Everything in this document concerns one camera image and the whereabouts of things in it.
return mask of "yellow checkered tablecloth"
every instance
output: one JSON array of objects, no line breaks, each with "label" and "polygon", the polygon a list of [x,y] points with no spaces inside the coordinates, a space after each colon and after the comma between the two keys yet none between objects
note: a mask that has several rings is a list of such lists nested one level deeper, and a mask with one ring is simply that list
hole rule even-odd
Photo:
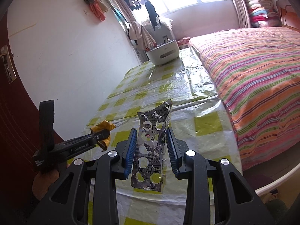
[{"label": "yellow checkered tablecloth", "polygon": [[[226,157],[241,172],[239,151],[230,120],[216,89],[191,48],[180,51],[180,58],[155,66],[150,61],[130,69],[121,83],[109,95],[82,134],[103,120],[113,122],[117,128],[111,132],[113,150],[119,141],[128,138],[131,128],[139,128],[137,112],[149,111],[167,99],[173,102],[170,126],[178,139],[184,140],[205,158],[219,160]],[[90,161],[106,152],[95,147],[78,157]],[[162,194],[135,189],[131,177],[116,181],[117,205],[120,224],[167,225],[182,224],[185,212],[187,180],[177,180],[171,170],[168,153],[165,155],[166,182]],[[213,214],[212,185],[211,211]]]}]

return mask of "white container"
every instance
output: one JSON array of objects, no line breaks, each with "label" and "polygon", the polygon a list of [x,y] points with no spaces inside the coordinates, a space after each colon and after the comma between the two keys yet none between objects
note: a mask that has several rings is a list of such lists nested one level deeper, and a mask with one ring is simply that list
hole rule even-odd
[{"label": "white container", "polygon": [[163,45],[146,52],[150,61],[155,65],[165,64],[179,56],[179,47],[176,40],[171,40]]}]

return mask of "bed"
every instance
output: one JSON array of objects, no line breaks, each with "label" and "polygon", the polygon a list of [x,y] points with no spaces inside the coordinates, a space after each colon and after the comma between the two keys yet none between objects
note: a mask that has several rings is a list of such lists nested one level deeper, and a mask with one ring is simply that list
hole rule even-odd
[{"label": "bed", "polygon": [[243,170],[300,140],[300,34],[285,28],[220,31],[190,40],[224,102]]}]

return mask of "door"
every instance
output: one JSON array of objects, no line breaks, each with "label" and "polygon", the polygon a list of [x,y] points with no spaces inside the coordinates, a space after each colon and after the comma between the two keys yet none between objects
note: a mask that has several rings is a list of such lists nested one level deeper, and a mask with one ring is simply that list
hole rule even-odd
[{"label": "door", "polygon": [[[8,46],[16,79],[9,83],[0,60],[0,160],[2,162],[0,191],[4,198],[20,208],[31,190],[36,173],[32,155],[39,149],[39,112],[24,88],[11,55],[7,13],[0,21],[0,48]],[[56,143],[63,141],[54,133]]]}]

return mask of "empty blister pack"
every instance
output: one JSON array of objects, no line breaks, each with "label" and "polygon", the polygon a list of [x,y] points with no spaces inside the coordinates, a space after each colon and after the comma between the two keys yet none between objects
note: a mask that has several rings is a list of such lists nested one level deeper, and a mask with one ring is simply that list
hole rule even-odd
[{"label": "empty blister pack", "polygon": [[164,167],[165,135],[170,122],[169,99],[149,112],[138,112],[139,132],[133,160],[131,185],[161,192]]}]

